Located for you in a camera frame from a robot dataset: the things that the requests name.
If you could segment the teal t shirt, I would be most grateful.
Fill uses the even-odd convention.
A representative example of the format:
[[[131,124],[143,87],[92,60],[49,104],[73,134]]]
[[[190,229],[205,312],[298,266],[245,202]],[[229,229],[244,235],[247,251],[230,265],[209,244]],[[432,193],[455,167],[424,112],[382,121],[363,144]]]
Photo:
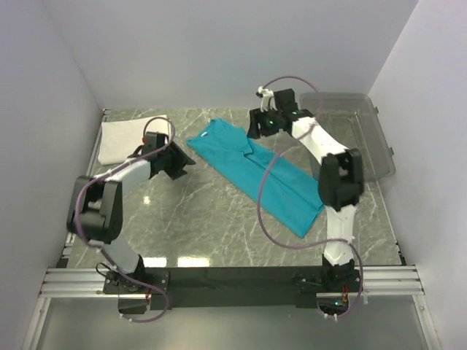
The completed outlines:
[[[199,135],[188,139],[187,145],[250,199],[258,199],[274,153],[248,138],[243,128],[213,119]],[[317,180],[282,157],[267,176],[260,204],[299,238],[324,209]]]

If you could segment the clear plastic bin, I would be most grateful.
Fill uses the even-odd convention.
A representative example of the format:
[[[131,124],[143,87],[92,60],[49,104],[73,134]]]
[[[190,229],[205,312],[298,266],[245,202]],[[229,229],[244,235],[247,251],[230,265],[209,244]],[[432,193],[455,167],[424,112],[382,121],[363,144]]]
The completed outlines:
[[[359,149],[363,158],[364,180],[379,182],[395,173],[393,150],[387,145],[378,119],[378,109],[362,93],[304,93],[300,107],[323,113],[319,124],[335,140],[349,149]]]

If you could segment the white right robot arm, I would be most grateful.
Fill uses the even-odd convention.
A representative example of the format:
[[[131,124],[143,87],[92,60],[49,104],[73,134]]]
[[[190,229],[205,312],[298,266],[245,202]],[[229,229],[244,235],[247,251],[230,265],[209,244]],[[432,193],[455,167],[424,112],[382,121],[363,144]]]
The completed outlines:
[[[256,96],[261,103],[250,111],[247,135],[258,139],[283,130],[301,142],[320,167],[317,190],[325,206],[327,239],[320,274],[311,285],[316,290],[340,290],[359,278],[350,244],[364,192],[362,155],[335,140],[309,110],[300,109],[293,89],[274,92],[260,86]]]

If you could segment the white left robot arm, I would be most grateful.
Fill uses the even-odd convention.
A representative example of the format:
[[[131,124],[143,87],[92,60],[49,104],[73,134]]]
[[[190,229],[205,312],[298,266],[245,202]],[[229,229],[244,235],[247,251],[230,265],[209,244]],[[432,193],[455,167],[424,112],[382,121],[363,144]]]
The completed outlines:
[[[164,172],[171,180],[186,175],[196,162],[169,135],[147,132],[119,166],[95,176],[78,176],[66,219],[70,233],[89,247],[100,249],[109,262],[108,282],[129,292],[151,283],[144,260],[121,235],[123,196],[138,184]]]

